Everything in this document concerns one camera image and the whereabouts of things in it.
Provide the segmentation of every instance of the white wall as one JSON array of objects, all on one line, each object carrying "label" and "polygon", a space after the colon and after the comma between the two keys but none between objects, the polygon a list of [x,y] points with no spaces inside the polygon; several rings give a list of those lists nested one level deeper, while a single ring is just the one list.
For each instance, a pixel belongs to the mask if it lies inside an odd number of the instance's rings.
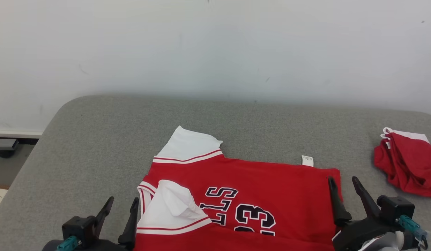
[{"label": "white wall", "polygon": [[431,0],[0,0],[0,130],[108,92],[431,113]]}]

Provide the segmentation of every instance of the black wheel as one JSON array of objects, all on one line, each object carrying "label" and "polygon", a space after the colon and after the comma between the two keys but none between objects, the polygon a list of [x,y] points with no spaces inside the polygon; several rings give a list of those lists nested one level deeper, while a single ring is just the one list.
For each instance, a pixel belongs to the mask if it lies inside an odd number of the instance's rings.
[{"label": "black wheel", "polygon": [[9,159],[10,157],[12,157],[12,155],[14,155],[15,151],[8,151],[8,150],[0,150],[0,157],[2,157],[3,159]]}]

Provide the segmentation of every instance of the red stripe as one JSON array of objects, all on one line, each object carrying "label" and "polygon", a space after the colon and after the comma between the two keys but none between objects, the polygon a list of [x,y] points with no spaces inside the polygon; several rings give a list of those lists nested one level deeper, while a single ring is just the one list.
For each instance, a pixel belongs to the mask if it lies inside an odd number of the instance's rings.
[{"label": "red stripe", "polygon": [[186,228],[186,227],[190,227],[190,226],[192,226],[192,225],[195,225],[195,224],[197,224],[198,222],[200,222],[200,221],[204,221],[205,219],[209,219],[209,216],[208,217],[206,217],[206,218],[203,218],[203,219],[201,219],[201,220],[198,220],[198,221],[195,221],[194,223],[192,223],[192,224],[188,224],[187,226],[185,226],[185,227],[180,227],[180,228],[161,228],[161,227],[138,227],[138,229],[146,229],[146,230],[181,230],[181,229],[183,229],[183,228]]},{"label": "red stripe", "polygon": [[201,158],[201,157],[204,157],[204,156],[208,156],[208,155],[213,154],[214,152],[218,152],[218,151],[222,151],[222,150],[218,149],[218,150],[215,150],[215,151],[213,151],[213,152],[207,153],[207,154],[205,154],[205,155],[200,155],[200,156],[193,157],[193,158],[186,159],[186,160],[181,160],[181,159],[168,159],[168,158],[158,158],[158,157],[154,157],[153,159],[175,160],[175,161],[185,162],[185,161],[190,161],[190,160],[193,160],[193,159],[196,159],[196,158]]},{"label": "red stripe", "polygon": [[147,187],[147,186],[144,186],[144,185],[139,185],[139,187],[143,187],[143,188],[146,188],[146,189],[148,189],[152,194],[155,194],[155,192],[152,190],[152,189],[150,189],[150,187]]},{"label": "red stripe", "polygon": [[141,197],[142,197],[142,210],[141,213],[144,214],[145,212],[145,204],[144,204],[144,191],[141,190]]}]

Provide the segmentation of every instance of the wall baseboard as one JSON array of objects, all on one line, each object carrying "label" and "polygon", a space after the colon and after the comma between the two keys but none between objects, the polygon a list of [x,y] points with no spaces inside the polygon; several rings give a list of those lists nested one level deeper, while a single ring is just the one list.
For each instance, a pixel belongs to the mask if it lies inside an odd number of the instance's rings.
[{"label": "wall baseboard", "polygon": [[42,132],[0,131],[0,138],[40,138]]}]

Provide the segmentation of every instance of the teal connector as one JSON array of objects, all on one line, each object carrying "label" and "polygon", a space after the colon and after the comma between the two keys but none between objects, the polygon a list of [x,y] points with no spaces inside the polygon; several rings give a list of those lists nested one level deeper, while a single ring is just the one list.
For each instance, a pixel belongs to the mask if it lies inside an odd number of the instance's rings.
[{"label": "teal connector", "polygon": [[428,236],[428,233],[425,230],[421,229],[419,224],[417,224],[415,221],[413,221],[406,215],[400,216],[399,224],[404,229],[411,232],[418,240],[422,240],[423,238],[426,238]]},{"label": "teal connector", "polygon": [[68,239],[64,240],[59,246],[57,246],[57,251],[73,251],[81,244],[75,236],[70,236]]}]

